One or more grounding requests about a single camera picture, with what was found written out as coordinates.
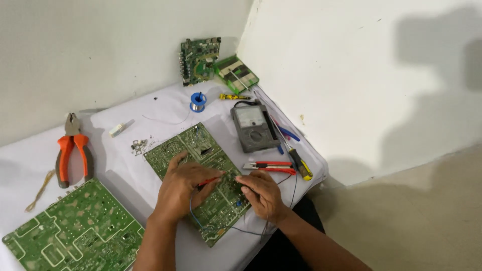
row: white wall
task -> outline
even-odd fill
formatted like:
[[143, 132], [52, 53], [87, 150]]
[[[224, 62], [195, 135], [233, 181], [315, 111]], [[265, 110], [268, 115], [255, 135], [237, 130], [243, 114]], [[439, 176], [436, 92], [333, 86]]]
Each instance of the white wall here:
[[0, 0], [0, 146], [180, 82], [186, 38], [234, 54], [253, 0]]
[[481, 26], [482, 0], [255, 0], [238, 53], [350, 185], [480, 142]]

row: solder wire spool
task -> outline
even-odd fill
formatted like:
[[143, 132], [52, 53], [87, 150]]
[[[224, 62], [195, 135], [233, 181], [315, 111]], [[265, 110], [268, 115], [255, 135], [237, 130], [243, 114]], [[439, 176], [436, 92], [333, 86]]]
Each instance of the solder wire spool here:
[[189, 108], [196, 113], [201, 113], [204, 111], [204, 104], [206, 104], [206, 96], [202, 92], [194, 93], [191, 95], [191, 104]]

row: circuit board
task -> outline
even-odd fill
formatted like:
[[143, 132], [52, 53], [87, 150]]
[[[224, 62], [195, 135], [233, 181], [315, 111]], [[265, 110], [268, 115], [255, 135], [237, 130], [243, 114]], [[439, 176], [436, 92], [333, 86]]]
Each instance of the circuit board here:
[[213, 247], [251, 205], [241, 192], [242, 185], [234, 179], [241, 175], [241, 172], [202, 123], [192, 126], [146, 152], [144, 157], [162, 179], [166, 175], [171, 158], [185, 149], [188, 150], [188, 155], [180, 163], [196, 161], [206, 167], [226, 171], [213, 193], [193, 210], [193, 214], [204, 229], [189, 215], [204, 241], [209, 247]]
[[93, 178], [14, 232], [3, 243], [27, 271], [124, 271], [144, 228]]
[[219, 57], [221, 38], [181, 43], [179, 52], [179, 65], [183, 86], [192, 86], [205, 82], [213, 76], [213, 64]]
[[259, 82], [259, 78], [236, 56], [228, 57], [214, 64], [214, 73], [239, 94]]

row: multimeter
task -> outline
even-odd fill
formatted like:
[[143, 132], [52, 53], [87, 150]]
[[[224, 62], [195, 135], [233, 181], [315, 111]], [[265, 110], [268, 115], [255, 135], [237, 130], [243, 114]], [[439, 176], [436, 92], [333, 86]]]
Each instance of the multimeter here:
[[231, 115], [244, 153], [276, 148], [281, 144], [266, 106], [235, 106]]

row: tiled floor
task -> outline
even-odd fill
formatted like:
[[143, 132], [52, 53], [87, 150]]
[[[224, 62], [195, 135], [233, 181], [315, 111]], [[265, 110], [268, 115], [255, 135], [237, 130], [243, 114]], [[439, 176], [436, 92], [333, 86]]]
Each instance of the tiled floor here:
[[328, 236], [374, 270], [482, 270], [482, 147], [309, 196]]

